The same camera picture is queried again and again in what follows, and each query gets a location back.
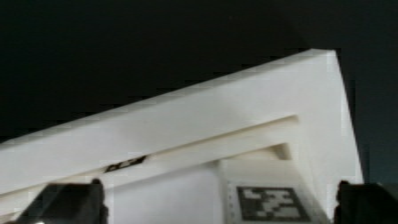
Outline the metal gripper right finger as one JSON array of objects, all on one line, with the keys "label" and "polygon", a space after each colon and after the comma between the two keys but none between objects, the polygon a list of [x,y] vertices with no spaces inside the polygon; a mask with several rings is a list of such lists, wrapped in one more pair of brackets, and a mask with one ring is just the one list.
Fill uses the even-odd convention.
[{"label": "metal gripper right finger", "polygon": [[398,224],[398,183],[339,182],[334,224]]}]

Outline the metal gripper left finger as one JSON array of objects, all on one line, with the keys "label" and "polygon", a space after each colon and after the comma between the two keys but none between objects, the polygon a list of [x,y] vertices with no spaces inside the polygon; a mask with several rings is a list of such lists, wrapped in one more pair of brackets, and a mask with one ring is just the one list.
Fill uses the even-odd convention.
[{"label": "metal gripper left finger", "polygon": [[50,184],[14,224],[108,224],[101,181]]}]

